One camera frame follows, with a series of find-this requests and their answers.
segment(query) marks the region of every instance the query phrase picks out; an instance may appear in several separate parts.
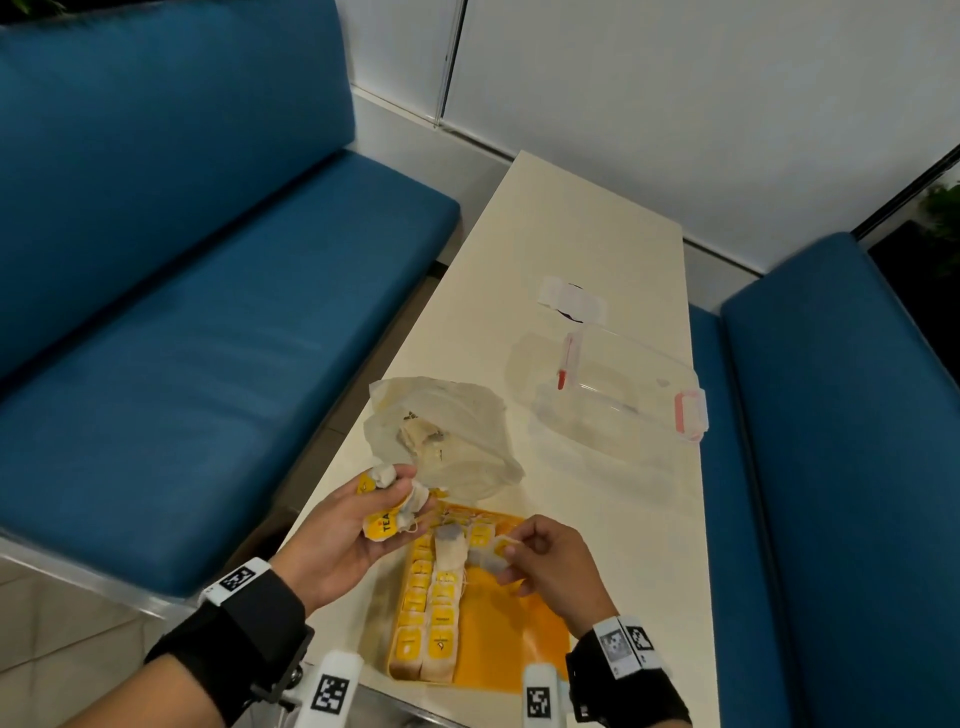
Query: hand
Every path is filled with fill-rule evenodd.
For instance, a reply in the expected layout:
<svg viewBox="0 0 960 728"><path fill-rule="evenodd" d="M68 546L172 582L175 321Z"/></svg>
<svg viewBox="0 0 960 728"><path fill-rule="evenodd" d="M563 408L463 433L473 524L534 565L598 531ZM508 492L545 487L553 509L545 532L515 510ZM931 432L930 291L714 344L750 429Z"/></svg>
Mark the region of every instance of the hand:
<svg viewBox="0 0 960 728"><path fill-rule="evenodd" d="M575 528L532 516L509 535L521 543L507 546L504 556L511 565L496 580L506 585L522 579L517 595L540 594L575 638L619 614L590 549Z"/></svg>
<svg viewBox="0 0 960 728"><path fill-rule="evenodd" d="M357 477L321 500L289 542L271 559L276 574L303 602L307 616L338 599L363 578L378 559L406 546L422 530L398 533L386 541L363 535L363 519L400 505L410 495L412 465L396 465L389 488L358 494ZM418 516L436 507L431 497Z"/></svg>

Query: yellow tray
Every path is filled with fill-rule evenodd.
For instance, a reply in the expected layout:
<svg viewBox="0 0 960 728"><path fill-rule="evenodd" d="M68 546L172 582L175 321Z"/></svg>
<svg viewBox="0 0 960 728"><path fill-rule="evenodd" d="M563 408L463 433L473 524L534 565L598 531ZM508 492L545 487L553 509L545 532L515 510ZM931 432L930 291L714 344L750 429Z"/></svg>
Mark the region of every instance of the yellow tray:
<svg viewBox="0 0 960 728"><path fill-rule="evenodd" d="M490 518L495 523L496 535L508 533L522 522L516 516L478 508L443 502L441 508L445 516L468 514L471 518ZM396 632L413 555L414 550L409 547L391 638ZM532 663L551 663L563 679L567 679L565 656L570 651L570 636L564 621L547 608L539 595L519 598L513 594L515 590L516 585L501 587L487 571L467 566L460 600L460 641L453 685L520 693L523 668ZM384 666L387 674L390 674L389 660L388 652L388 664Z"/></svg>

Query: white table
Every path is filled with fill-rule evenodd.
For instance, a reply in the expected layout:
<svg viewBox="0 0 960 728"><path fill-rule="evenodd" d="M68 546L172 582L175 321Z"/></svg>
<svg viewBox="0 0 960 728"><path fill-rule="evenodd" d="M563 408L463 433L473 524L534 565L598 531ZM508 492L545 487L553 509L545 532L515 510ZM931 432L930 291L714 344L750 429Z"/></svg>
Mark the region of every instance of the white table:
<svg viewBox="0 0 960 728"><path fill-rule="evenodd" d="M537 305L544 276L605 298L609 328L692 366L680 227L521 154L386 377L474 382L507 402L526 478L481 505L521 516L540 512L578 528L621 613L643 620L694 723L718 726L699 451L676 445L676 482L663 488L598 469L591 451L539 425L529 409L532 388L555 380L560 344L574 326ZM368 404L298 525L327 493L372 464L363 434L370 414ZM382 564L318 611L308 658L319 661L335 647L357 650L368 661L362 681L372 688L468 726L519 725L519 696L397 682L379 671L397 569L397 559Z"/></svg>

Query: wristband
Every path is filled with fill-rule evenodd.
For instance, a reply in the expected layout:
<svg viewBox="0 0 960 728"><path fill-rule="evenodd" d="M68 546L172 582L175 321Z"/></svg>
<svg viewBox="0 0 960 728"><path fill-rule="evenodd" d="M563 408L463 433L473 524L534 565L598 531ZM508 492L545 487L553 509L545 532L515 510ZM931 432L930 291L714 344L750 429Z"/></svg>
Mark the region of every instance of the wristband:
<svg viewBox="0 0 960 728"><path fill-rule="evenodd" d="M262 559L207 587L202 604L144 663L177 658L232 725L255 700L281 702L313 637L303 604Z"/></svg>
<svg viewBox="0 0 960 728"><path fill-rule="evenodd" d="M660 656L634 618L596 624L566 656L566 669L579 723L646 728L671 719L690 722Z"/></svg>

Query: tiled floor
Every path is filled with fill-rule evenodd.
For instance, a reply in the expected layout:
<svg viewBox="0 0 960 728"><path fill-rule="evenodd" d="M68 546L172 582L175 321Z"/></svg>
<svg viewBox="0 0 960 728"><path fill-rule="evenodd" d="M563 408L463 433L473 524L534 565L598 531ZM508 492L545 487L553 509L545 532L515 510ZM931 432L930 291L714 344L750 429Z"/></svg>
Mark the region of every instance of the tiled floor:
<svg viewBox="0 0 960 728"><path fill-rule="evenodd" d="M427 278L314 435L280 490L300 510L437 287ZM0 727L53 728L133 674L163 623L0 559ZM262 710L237 723L269 724Z"/></svg>

